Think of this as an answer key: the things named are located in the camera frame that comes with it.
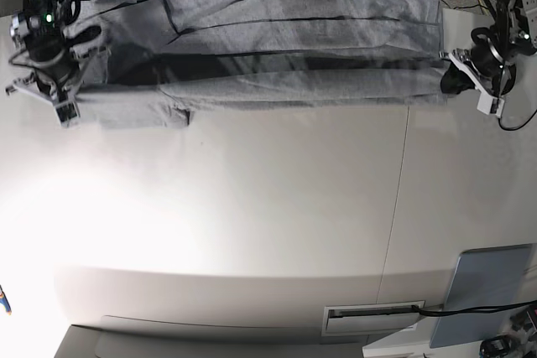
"gray cloth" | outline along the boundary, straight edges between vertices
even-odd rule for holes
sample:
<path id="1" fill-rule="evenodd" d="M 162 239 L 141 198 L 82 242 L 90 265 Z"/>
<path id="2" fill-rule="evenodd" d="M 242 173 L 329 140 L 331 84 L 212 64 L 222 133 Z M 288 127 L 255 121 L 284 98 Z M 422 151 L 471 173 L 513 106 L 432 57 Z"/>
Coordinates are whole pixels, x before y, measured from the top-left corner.
<path id="1" fill-rule="evenodd" d="M 439 0 L 115 1 L 85 14 L 114 6 L 70 28 L 100 24 L 108 47 L 77 97 L 85 121 L 183 127 L 195 111 L 446 100 Z"/>

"garment fold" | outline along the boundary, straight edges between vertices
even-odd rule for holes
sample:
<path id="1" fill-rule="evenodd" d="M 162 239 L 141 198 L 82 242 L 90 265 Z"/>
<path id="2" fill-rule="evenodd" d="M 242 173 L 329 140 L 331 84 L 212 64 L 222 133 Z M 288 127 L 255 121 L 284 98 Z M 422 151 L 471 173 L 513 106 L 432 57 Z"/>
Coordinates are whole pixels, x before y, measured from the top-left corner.
<path id="1" fill-rule="evenodd" d="M 108 49 L 77 96 L 83 121 L 184 127 L 196 111 L 446 101 L 439 0 L 146 0 L 103 13 L 118 4 L 88 2 L 69 27 L 101 25 Z"/>

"gray panel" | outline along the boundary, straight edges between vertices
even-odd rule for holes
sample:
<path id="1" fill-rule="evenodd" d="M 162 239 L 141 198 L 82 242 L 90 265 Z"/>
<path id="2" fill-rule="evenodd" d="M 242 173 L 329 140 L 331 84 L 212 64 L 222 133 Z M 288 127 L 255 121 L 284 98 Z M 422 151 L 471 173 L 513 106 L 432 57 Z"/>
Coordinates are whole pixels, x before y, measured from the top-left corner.
<path id="1" fill-rule="evenodd" d="M 54 358 L 95 358 L 95 347 L 101 331 L 71 326 Z"/>
<path id="2" fill-rule="evenodd" d="M 356 358 L 362 345 L 248 345 L 201 343 L 102 332 L 99 358 Z"/>
<path id="3" fill-rule="evenodd" d="M 130 335 L 211 342 L 264 344 L 317 344 L 321 342 L 321 329 L 301 327 L 212 326 L 103 316 L 101 328 Z"/>
<path id="4" fill-rule="evenodd" d="M 531 245 L 476 249 L 459 256 L 444 310 L 512 304 L 531 255 Z M 498 333 L 509 312 L 440 318 L 430 348 L 472 343 Z"/>

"metal bracket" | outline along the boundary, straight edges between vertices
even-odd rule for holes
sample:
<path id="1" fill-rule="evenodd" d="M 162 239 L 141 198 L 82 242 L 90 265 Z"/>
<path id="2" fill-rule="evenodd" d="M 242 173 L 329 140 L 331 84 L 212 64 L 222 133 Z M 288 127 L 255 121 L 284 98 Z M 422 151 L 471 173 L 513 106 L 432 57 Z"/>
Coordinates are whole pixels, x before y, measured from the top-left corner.
<path id="1" fill-rule="evenodd" d="M 503 107 L 505 106 L 505 100 L 500 97 L 491 96 L 485 88 L 479 74 L 465 62 L 469 61 L 468 51 L 464 49 L 455 49 L 449 54 L 449 58 L 453 65 L 463 73 L 465 73 L 476 90 L 480 92 L 479 102 L 477 103 L 477 109 L 485 115 L 495 115 L 496 117 L 502 117 Z"/>

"white table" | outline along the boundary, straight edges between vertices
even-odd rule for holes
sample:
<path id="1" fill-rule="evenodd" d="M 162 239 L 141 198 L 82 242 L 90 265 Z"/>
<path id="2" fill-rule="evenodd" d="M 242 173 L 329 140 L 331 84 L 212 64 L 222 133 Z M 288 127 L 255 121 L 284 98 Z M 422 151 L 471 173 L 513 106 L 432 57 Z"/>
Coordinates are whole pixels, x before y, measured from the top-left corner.
<path id="1" fill-rule="evenodd" d="M 481 18 L 446 17 L 448 47 Z M 508 115 L 537 105 L 531 69 L 523 83 Z M 317 327 L 327 305 L 441 302 L 461 252 L 537 241 L 537 121 L 503 133 L 476 104 L 199 113 L 181 131 L 108 132 L 62 130 L 47 106 L 0 96 L 6 356 L 50 355 L 69 323 L 107 314 Z"/>

